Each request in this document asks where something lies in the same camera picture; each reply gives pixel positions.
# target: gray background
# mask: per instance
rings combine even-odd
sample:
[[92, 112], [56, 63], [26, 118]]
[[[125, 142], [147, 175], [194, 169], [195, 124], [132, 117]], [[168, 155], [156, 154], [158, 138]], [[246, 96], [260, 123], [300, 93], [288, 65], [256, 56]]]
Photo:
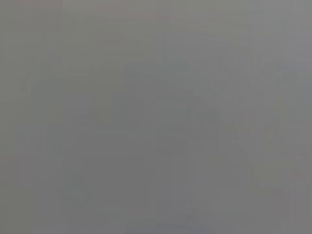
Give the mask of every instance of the gray background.
[[2, 1], [0, 232], [311, 233], [311, 8]]

